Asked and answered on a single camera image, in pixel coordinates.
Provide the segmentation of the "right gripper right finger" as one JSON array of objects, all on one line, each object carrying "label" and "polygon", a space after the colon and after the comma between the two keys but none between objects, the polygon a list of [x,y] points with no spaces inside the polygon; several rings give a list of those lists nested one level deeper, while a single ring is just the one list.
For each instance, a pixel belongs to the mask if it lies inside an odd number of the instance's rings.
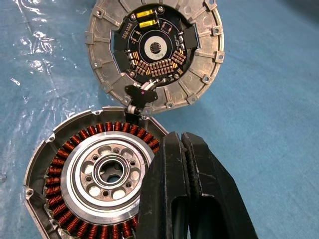
[{"label": "right gripper right finger", "polygon": [[184,132],[191,239],[258,239],[238,187],[200,136]]}]

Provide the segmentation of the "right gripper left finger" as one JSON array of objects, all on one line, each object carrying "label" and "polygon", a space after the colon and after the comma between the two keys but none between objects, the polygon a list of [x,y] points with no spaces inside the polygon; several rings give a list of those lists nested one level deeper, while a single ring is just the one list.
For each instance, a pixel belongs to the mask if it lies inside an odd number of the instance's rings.
[{"label": "right gripper left finger", "polygon": [[185,148],[171,132],[143,178],[136,239],[187,239],[189,201]]}]

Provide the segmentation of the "motor stator housing copper coils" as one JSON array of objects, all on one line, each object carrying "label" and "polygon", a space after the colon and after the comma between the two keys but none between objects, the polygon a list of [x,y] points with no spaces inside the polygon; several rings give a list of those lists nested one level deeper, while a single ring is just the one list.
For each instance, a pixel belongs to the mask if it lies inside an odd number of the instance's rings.
[{"label": "motor stator housing copper coils", "polygon": [[123,107],[76,114],[33,154],[25,205],[43,239],[136,239],[143,178],[167,130]]}]

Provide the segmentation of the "silver motor end cover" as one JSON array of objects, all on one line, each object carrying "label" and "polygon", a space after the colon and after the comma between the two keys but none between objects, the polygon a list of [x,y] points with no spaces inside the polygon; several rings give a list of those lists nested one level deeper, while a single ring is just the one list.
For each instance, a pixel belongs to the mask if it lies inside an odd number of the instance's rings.
[{"label": "silver motor end cover", "polygon": [[225,58],[216,0],[96,0],[85,43],[102,88],[132,115],[194,104]]}]

